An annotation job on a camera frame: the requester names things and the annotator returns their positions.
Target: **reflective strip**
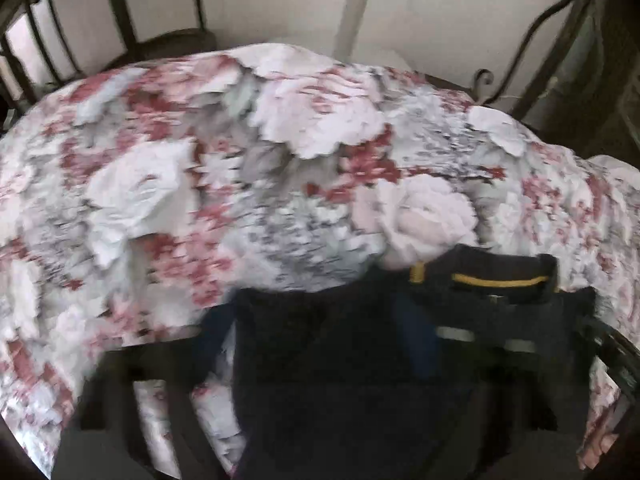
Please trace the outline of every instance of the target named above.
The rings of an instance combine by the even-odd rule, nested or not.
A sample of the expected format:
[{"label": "reflective strip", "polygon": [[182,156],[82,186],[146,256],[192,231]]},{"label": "reflective strip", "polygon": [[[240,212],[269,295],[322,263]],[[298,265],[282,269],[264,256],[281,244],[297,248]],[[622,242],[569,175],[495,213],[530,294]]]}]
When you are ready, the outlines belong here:
[{"label": "reflective strip", "polygon": [[492,286],[495,288],[510,288],[515,286],[537,285],[539,283],[546,282],[549,279],[549,277],[537,276],[535,278],[531,278],[530,280],[501,281],[501,280],[483,280],[482,278],[475,278],[474,276],[467,276],[466,274],[454,274],[451,277],[451,279],[454,282],[466,283],[467,285]]},{"label": "reflective strip", "polygon": [[535,354],[536,344],[533,341],[524,341],[524,339],[509,339],[504,344],[504,349],[508,350],[509,352]]},{"label": "reflective strip", "polygon": [[453,339],[455,341],[465,341],[471,343],[476,340],[476,335],[469,330],[453,328],[452,326],[439,326],[436,335],[441,339]]}]

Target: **yellow stripe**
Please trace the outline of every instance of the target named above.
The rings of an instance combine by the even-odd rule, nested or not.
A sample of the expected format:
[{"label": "yellow stripe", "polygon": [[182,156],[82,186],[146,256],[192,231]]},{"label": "yellow stripe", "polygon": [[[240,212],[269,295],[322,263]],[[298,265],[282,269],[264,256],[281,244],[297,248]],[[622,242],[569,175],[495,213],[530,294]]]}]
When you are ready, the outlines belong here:
[{"label": "yellow stripe", "polygon": [[466,283],[467,285],[492,286],[495,288],[510,288],[514,286],[537,285],[539,283],[546,282],[549,279],[549,277],[537,276],[536,278],[531,278],[530,280],[511,280],[511,281],[502,282],[500,280],[482,280],[481,278],[467,276],[466,274],[454,274],[452,276],[452,279],[454,282]]},{"label": "yellow stripe", "polygon": [[417,262],[413,267],[411,267],[409,281],[416,284],[424,281],[424,262]]}]

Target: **floral bedspread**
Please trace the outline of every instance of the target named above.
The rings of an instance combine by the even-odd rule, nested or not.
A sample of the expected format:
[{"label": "floral bedspread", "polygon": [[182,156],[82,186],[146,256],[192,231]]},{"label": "floral bedspread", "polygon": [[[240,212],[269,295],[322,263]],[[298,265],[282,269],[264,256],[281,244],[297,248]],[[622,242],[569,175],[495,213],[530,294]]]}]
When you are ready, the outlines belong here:
[{"label": "floral bedspread", "polygon": [[[555,255],[638,344],[640,173],[599,162],[413,73],[286,45],[72,83],[0,140],[1,415],[49,473],[106,349],[181,336],[234,286],[319,290],[458,242]],[[226,380],[193,400],[232,468]],[[137,393],[178,476],[162,385]],[[616,395],[594,366],[589,433]]]}]

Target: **dark clothing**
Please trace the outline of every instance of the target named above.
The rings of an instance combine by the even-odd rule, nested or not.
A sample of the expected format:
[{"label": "dark clothing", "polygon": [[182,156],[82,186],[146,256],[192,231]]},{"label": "dark clothing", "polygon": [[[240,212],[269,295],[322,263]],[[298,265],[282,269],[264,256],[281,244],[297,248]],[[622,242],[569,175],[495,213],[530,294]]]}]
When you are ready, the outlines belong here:
[{"label": "dark clothing", "polygon": [[[556,292],[551,256],[465,246],[413,281],[373,268],[318,293],[239,290],[205,316],[193,340],[125,349],[115,368],[127,380],[151,375],[174,384],[184,413],[172,433],[186,424],[202,443],[186,393],[212,368],[235,320],[234,410],[247,439],[239,480],[471,480],[532,432],[580,438],[593,353],[574,326],[592,314],[591,289]],[[79,407],[76,418],[86,411]],[[125,421],[117,434],[137,424]],[[86,431],[73,427],[63,444]],[[144,449],[135,447],[126,449],[147,470]],[[56,476],[71,458],[60,449],[54,480],[82,478]],[[224,477],[210,448],[193,447],[190,459],[188,449],[176,445],[181,471]],[[198,476],[208,470],[213,477]]]}]

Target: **metal bed frame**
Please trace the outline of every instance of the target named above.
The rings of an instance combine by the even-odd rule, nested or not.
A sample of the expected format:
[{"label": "metal bed frame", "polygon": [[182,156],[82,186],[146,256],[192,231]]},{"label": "metal bed frame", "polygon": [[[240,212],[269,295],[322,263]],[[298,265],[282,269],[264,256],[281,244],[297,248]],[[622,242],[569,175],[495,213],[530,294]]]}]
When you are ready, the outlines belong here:
[{"label": "metal bed frame", "polygon": [[[52,17],[54,28],[60,38],[60,42],[71,63],[71,66],[75,70],[74,76],[70,80],[64,80],[58,71],[56,70],[51,56],[47,51],[47,47],[42,39],[38,24],[33,15],[33,5],[39,0],[9,0],[5,3],[0,10],[0,56],[4,56],[6,59],[14,78],[16,79],[22,95],[18,100],[14,100],[11,92],[8,89],[7,84],[0,76],[0,96],[5,99],[7,104],[16,110],[16,116],[19,117],[25,113],[32,105],[38,101],[38,92],[34,88],[33,83],[29,80],[29,77],[22,66],[22,63],[18,57],[12,52],[9,42],[6,38],[6,31],[12,24],[12,20],[19,15],[20,10],[26,13],[28,24],[33,35],[34,42],[38,47],[40,55],[51,75],[51,84],[48,85],[51,89],[57,89],[68,83],[70,80],[84,77],[84,73],[80,70],[78,63],[74,57],[68,42],[66,41],[65,33],[56,12],[56,6],[53,0],[47,0],[49,12]],[[116,68],[126,65],[132,62],[138,62],[149,59],[156,59],[154,53],[163,48],[177,49],[177,55],[193,54],[195,52],[204,52],[207,50],[215,50],[217,48],[215,35],[207,30],[206,20],[204,16],[202,0],[193,0],[196,15],[198,18],[198,28],[188,28],[183,30],[175,30],[156,36],[151,40],[140,42],[136,37],[136,33],[131,21],[129,13],[129,7],[127,0],[109,0],[111,5],[111,11],[114,15],[115,22],[122,38],[122,42],[125,47],[125,53],[114,59],[109,63],[105,69]],[[511,115],[517,120],[523,120],[527,113],[532,109],[533,105],[537,102],[539,97],[545,92],[549,80],[558,70],[558,67],[562,63],[562,60],[567,56],[567,53],[571,49],[575,38],[584,23],[585,18],[588,15],[588,10],[593,0],[559,0],[557,3],[550,6],[544,12],[542,12],[531,24],[529,30],[523,37],[523,40],[518,48],[516,55],[513,57],[510,66],[508,67],[505,75],[502,78],[498,88],[488,97],[481,97],[482,86],[490,85],[494,82],[494,74],[487,69],[480,69],[476,72],[472,85],[470,88],[462,88],[453,84],[444,83],[444,86],[449,88],[458,88],[466,91],[471,97],[483,105],[491,105],[496,102],[509,87],[527,47],[530,42],[542,26],[553,15],[557,14],[561,10],[571,6],[567,19],[562,26],[562,29],[556,40],[548,52],[546,58],[540,65],[536,74],[531,79],[529,85],[526,87],[524,94],[516,102],[511,109]]]}]

